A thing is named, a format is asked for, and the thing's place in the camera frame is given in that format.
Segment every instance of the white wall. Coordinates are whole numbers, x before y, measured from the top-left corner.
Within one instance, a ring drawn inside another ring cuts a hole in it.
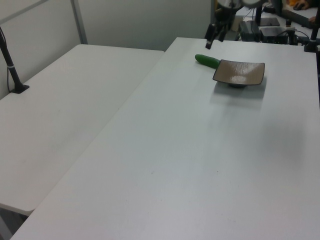
[[[70,0],[45,1],[1,24],[1,28],[23,83],[80,43]],[[7,64],[0,54],[0,99],[7,94]]]
[[[0,0],[0,24],[45,0]]]
[[[78,0],[89,44],[165,51],[204,38],[211,0]]]

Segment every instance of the electronic equipment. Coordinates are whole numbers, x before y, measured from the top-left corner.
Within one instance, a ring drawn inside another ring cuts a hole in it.
[[[243,6],[248,7],[249,9],[257,8],[256,13],[256,19],[255,23],[257,25],[261,24],[261,12],[262,12],[262,5],[263,3],[266,3],[267,0],[217,0],[218,7],[217,10],[215,10],[215,20],[214,23],[209,24],[209,27],[207,29],[207,32],[205,34],[206,41],[206,48],[210,49],[212,46],[213,41],[218,38],[219,41],[223,42],[226,36],[227,31],[231,28],[231,25],[235,19],[236,12],[241,9]],[[275,12],[277,15],[284,17],[284,18],[293,18],[291,19],[293,22],[299,21],[303,19],[302,16],[295,16],[290,17],[288,16],[286,10],[282,11],[282,0],[271,0],[272,6],[275,9]],[[317,34],[318,29],[320,26],[320,4],[318,6],[318,10],[315,16],[314,21],[314,27],[312,28],[312,34],[310,41],[307,45],[304,46],[305,52],[313,52],[315,53],[317,51]],[[254,27],[251,25],[251,27],[248,27],[246,25],[243,25],[243,28],[247,29],[253,29]]]
[[[267,44],[287,44],[288,36],[284,27],[261,28],[261,41]]]
[[[301,16],[293,11],[283,9],[280,16],[285,19],[289,19],[292,22],[300,24],[302,27],[306,27],[308,29],[313,28],[313,25],[309,22],[309,19],[307,17]]]
[[[243,42],[259,42],[261,32],[255,21],[241,21],[239,30]]]

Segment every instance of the square plate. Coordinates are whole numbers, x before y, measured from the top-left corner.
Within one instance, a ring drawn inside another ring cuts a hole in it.
[[[230,84],[232,86],[245,87],[259,85],[265,75],[264,63],[221,60],[215,70],[213,80]]]

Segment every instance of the green cucumber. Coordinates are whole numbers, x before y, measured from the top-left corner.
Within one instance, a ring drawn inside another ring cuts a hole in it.
[[[219,67],[220,60],[214,57],[210,57],[202,54],[196,54],[194,57],[202,65],[205,65],[213,69],[217,69]]]

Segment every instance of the white tabletop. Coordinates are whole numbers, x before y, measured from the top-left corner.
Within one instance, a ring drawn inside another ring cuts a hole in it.
[[[0,207],[29,215],[163,55],[78,45],[0,101]]]
[[[175,40],[12,240],[319,239],[315,54],[205,44]],[[265,79],[230,88],[195,54]]]

